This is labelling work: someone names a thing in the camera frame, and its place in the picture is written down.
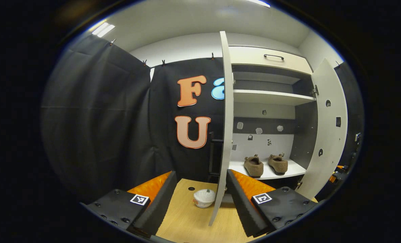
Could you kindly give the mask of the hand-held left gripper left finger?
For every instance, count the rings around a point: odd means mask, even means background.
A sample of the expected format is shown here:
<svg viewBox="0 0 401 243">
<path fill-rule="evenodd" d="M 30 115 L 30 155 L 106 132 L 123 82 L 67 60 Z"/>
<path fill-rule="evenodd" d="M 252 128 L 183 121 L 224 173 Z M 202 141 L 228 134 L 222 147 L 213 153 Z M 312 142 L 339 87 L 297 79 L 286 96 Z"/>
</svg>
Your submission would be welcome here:
<svg viewBox="0 0 401 243">
<path fill-rule="evenodd" d="M 156 235 L 176 186 L 176 172 L 169 171 L 128 191 L 112 189 L 92 203 L 81 205 L 120 230 Z"/>
</svg>

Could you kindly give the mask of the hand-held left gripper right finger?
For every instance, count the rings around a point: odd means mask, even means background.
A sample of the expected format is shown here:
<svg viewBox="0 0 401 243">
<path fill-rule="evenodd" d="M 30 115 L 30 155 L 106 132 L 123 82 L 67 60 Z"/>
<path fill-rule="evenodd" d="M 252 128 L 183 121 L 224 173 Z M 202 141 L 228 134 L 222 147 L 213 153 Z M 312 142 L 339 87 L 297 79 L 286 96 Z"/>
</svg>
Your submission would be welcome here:
<svg viewBox="0 0 401 243">
<path fill-rule="evenodd" d="M 275 189 L 228 169 L 226 186 L 248 237 L 259 237 L 299 220 L 317 204 L 289 187 Z"/>
</svg>

